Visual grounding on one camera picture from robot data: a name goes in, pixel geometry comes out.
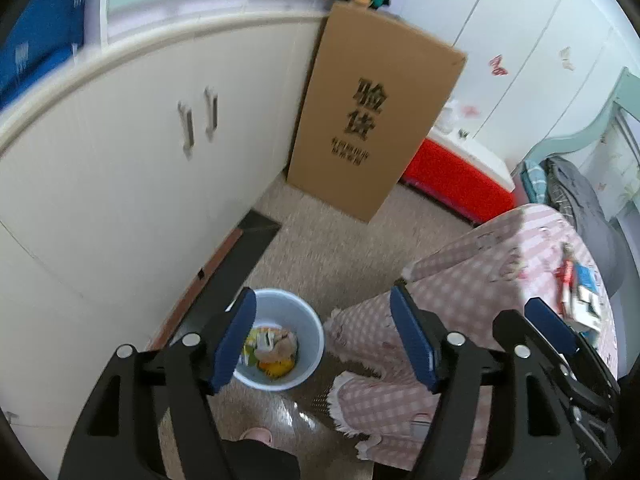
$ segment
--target light blue bucket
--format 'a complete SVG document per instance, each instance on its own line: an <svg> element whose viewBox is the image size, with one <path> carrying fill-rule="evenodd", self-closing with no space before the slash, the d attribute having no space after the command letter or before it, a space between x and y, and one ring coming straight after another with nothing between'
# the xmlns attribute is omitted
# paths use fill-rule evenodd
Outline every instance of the light blue bucket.
<svg viewBox="0 0 640 480"><path fill-rule="evenodd" d="M298 360L293 370L276 380L256 367L238 364L234 377L242 383L266 392L289 390L306 381L316 370L324 351L324 332L318 314L302 298L279 288L255 291L255 326L275 326L291 330L298 338Z"/></svg>

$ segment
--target fringe trim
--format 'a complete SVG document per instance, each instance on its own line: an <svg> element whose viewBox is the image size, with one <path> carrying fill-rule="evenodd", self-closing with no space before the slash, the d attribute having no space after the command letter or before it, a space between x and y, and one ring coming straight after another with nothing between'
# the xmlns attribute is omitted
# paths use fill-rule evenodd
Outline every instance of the fringe trim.
<svg viewBox="0 0 640 480"><path fill-rule="evenodd" d="M354 430L347 424L347 421L344 420L342 408L340 407L340 400L338 399L338 392L341 387L356 377L357 375L352 374L351 372L342 372L334 379L334 386L332 386L329 394L326 396L326 402L329 405L329 415L331 415L331 418L334 420L336 430L346 434L347 436L355 436L361 432Z"/></svg>
<svg viewBox="0 0 640 480"><path fill-rule="evenodd" d="M359 363L362 366L364 366L367 370L371 370L372 372L375 372L378 375L380 375L381 380L384 379L386 376L386 368L382 364L380 364L380 362L363 359L359 355L349 352L348 350L343 350L341 348L338 348L334 344L334 337L330 332L333 328L333 323L335 321L335 318L341 312L342 311L339 308L335 308L332 311L329 319L324 322L323 328L324 328L324 333L326 335L326 337L324 338L324 349L327 352L329 352L329 354L340 359L340 362L347 363L349 361L352 361L352 362Z"/></svg>
<svg viewBox="0 0 640 480"><path fill-rule="evenodd" d="M358 458L360 460L371 460L367 456L367 453L369 452L369 449L377 446L378 444L380 444L380 442L382 442L382 436L373 434L369 437L368 440L363 440L362 442L357 443L356 449L358 450Z"/></svg>

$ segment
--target blue gripper pad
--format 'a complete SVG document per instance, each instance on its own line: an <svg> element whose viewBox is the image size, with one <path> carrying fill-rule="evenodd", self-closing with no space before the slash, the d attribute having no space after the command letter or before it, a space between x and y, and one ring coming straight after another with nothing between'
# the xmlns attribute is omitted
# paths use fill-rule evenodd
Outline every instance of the blue gripper pad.
<svg viewBox="0 0 640 480"><path fill-rule="evenodd" d="M435 391L438 387L438 377L435 370L433 348L397 286L391 289L390 307L391 316L394 318L402 345L414 369L415 378L430 391Z"/></svg>
<svg viewBox="0 0 640 480"><path fill-rule="evenodd" d="M231 313L235 314L231 320L225 335L222 336L218 348L213 357L213 377L211 386L214 393L218 393L223 386L229 384L234 374L238 358L242 352L242 346L254 325L255 321L255 292L247 290L244 298L238 298L240 305L234 304Z"/></svg>
<svg viewBox="0 0 640 480"><path fill-rule="evenodd" d="M524 317L559 354L572 356L578 351L574 331L540 298L527 301Z"/></svg>

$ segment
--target pink checkered fabric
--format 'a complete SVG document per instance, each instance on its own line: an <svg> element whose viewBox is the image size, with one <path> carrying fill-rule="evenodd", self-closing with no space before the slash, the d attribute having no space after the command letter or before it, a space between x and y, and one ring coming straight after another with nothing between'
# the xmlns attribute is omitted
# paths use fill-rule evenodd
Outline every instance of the pink checkered fabric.
<svg viewBox="0 0 640 480"><path fill-rule="evenodd" d="M464 333L477 345L499 348L492 321L501 310L522 312L529 298L539 296L559 313L554 272L562 263L564 242L596 274L604 316L598 352L615 374L613 316L593 258L564 217L545 205L504 213L411 264L403 276L416 305L438 314L448 330ZM412 440L411 422L417 414L432 417L439 396L415 380L389 310L389 293L334 311L324 327L329 352L343 361L361 362L382 377L345 372L336 379L330 402L338 428L371 435L369 443L358 444L361 458L411 469L422 445ZM478 474L490 403L491 388L484 386L463 478Z"/></svg>

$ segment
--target beige carpet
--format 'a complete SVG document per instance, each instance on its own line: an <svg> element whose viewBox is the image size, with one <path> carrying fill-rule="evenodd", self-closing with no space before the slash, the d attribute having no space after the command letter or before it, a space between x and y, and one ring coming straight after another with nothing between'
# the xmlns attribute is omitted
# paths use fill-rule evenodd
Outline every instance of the beige carpet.
<svg viewBox="0 0 640 480"><path fill-rule="evenodd" d="M246 284L290 290L323 321L334 308L389 290L408 262L471 229L437 202L402 186L394 187L369 224L288 186L283 177L255 208L282 228ZM233 380L211 402L222 437L234 440L246 428L266 426L278 448L298 457L303 480L369 480L371 463L356 458L358 439L329 429L311 409L311 400L347 368L364 372L325 356L316 373L286 395L258 392ZM161 436L168 473L181 479L168 417Z"/></svg>

